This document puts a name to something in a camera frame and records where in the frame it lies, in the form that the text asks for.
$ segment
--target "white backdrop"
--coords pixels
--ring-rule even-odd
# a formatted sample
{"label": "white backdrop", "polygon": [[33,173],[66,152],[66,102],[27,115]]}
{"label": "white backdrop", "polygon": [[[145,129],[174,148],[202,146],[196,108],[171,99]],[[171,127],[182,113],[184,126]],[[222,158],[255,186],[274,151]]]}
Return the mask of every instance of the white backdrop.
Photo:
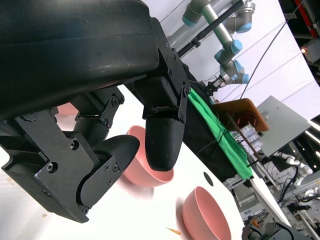
{"label": "white backdrop", "polygon": [[[190,0],[144,0],[144,2],[150,8],[150,15],[159,19],[164,32],[170,36],[183,25],[182,15]],[[234,39],[240,40],[243,44],[243,50],[236,59],[250,76],[285,22],[278,0],[253,0],[253,2],[256,4],[256,10],[252,18],[251,31],[233,35]],[[207,80],[219,74],[219,64],[215,61],[214,55],[221,48],[217,37],[211,34],[199,48],[186,54],[182,61],[189,65],[191,73],[198,81]],[[238,99],[245,86],[242,85],[231,93],[236,87],[238,86],[226,86],[214,97],[223,102]],[[258,106],[271,95],[308,120],[320,114],[320,107],[316,107],[320,102],[320,87],[314,80],[287,25],[260,63],[243,97],[251,99]]]}

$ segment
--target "metal panel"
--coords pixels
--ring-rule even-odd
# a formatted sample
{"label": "metal panel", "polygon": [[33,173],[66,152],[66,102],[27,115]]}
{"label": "metal panel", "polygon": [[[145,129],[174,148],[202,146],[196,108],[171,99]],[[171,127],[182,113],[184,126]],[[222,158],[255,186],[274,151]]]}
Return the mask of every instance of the metal panel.
{"label": "metal panel", "polygon": [[261,150],[267,157],[311,127],[305,118],[273,96],[268,97],[257,109],[269,126],[269,131],[263,132],[261,137],[264,142]]}

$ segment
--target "black dot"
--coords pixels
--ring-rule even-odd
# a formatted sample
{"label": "black dot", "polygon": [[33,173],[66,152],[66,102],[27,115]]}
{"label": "black dot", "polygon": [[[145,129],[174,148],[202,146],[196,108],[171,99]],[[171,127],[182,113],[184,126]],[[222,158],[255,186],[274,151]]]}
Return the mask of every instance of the black dot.
{"label": "black dot", "polygon": [[206,173],[205,171],[203,172],[204,178],[205,180],[208,182],[208,184],[210,184],[211,187],[214,186],[214,182],[211,180],[210,176],[208,175],[208,173]]}

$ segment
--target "black metal rod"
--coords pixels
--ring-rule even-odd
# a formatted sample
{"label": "black metal rod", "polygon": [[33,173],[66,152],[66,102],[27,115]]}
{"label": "black metal rod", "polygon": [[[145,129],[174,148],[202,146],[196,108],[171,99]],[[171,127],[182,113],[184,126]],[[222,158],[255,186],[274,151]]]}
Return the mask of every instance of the black metal rod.
{"label": "black metal rod", "polygon": [[198,33],[198,35],[192,39],[187,45],[185,45],[180,51],[178,51],[178,55],[181,58],[187,52],[189,52],[196,43],[199,44],[199,40],[204,39],[211,31],[213,31],[219,24],[229,18],[232,14],[239,10],[244,5],[243,0],[237,1],[235,4],[232,5],[227,11],[225,11],[220,17],[217,18],[214,22],[212,22],[209,26],[207,26],[204,30]]}

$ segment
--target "black fabric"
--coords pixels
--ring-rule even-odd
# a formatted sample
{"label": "black fabric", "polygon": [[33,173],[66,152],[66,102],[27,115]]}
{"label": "black fabric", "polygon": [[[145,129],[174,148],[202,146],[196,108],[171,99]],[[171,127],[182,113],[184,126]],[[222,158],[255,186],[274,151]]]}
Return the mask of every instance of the black fabric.
{"label": "black fabric", "polygon": [[[183,64],[187,77],[192,82],[191,87],[196,93],[202,97],[208,106],[211,105],[210,98],[207,96],[201,85],[197,83],[195,77],[190,73],[187,65]],[[184,128],[183,142],[194,153],[197,154],[207,144],[215,141],[215,137],[211,133],[206,121],[200,115],[196,107],[188,101],[186,108],[186,126]],[[221,181],[224,182],[229,178],[233,178],[237,171],[217,144],[212,143],[203,149],[197,157],[207,166],[207,168]]]}

